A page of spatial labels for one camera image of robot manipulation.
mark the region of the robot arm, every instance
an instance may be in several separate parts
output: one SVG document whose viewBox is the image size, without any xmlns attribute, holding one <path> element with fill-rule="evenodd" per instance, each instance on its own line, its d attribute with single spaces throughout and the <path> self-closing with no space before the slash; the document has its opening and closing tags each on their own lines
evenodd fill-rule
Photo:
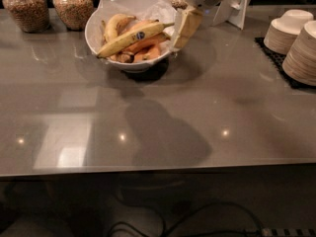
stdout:
<svg viewBox="0 0 316 237">
<path fill-rule="evenodd" d="M 188 8 L 178 13 L 175 32 L 171 39 L 171 47 L 174 51 L 182 49 L 191 36 L 197 31 L 203 17 L 203 9 L 217 5 L 223 0 L 186 0 Z"/>
</svg>

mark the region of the white stand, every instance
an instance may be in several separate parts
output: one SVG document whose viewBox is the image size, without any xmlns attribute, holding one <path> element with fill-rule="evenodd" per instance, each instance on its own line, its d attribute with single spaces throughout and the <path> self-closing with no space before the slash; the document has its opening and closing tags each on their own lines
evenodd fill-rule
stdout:
<svg viewBox="0 0 316 237">
<path fill-rule="evenodd" d="M 212 25 L 217 26 L 228 21 L 237 28 L 243 30 L 246 10 L 250 0 L 224 0 L 220 3 Z"/>
</svg>

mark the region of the stack of bowls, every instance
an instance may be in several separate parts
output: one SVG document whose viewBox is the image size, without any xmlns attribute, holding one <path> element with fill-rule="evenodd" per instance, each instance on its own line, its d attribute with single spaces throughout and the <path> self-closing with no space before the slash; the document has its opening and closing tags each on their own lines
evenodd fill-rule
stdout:
<svg viewBox="0 0 316 237">
<path fill-rule="evenodd" d="M 316 86 L 316 21 L 304 25 L 288 52 L 282 68 L 296 81 Z"/>
<path fill-rule="evenodd" d="M 277 53 L 289 52 L 304 25 L 314 19 L 313 14 L 303 10 L 289 10 L 280 18 L 272 20 L 265 36 L 265 46 Z"/>
</svg>

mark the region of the gray countertop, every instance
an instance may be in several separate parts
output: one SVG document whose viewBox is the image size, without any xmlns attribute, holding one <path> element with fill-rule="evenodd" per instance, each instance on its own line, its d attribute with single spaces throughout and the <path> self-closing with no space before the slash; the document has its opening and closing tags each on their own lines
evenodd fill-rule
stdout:
<svg viewBox="0 0 316 237">
<path fill-rule="evenodd" d="M 0 175 L 315 163 L 316 91 L 254 42 L 284 10 L 250 7 L 243 31 L 206 19 L 152 82 L 101 63 L 53 10 L 41 34 L 0 10 Z"/>
</svg>

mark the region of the fruit bowl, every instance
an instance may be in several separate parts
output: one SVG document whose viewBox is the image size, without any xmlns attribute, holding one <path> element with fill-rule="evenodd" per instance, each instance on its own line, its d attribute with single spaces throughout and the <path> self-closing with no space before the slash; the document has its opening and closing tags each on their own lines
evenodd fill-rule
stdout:
<svg viewBox="0 0 316 237">
<path fill-rule="evenodd" d="M 164 0 L 101 0 L 98 9 L 88 20 L 85 29 L 86 42 L 93 55 L 96 55 L 96 58 L 97 53 L 103 46 L 102 21 L 107 22 L 117 13 L 133 15 L 138 21 L 152 19 L 168 24 L 175 21 L 177 11 L 169 2 Z M 174 27 L 164 30 L 170 36 L 173 31 Z M 151 60 L 143 60 L 136 63 L 121 63 L 109 58 L 100 58 L 100 60 L 108 66 L 110 65 L 126 72 L 143 72 L 171 53 L 168 40 L 160 43 L 160 47 L 161 55 Z"/>
</svg>

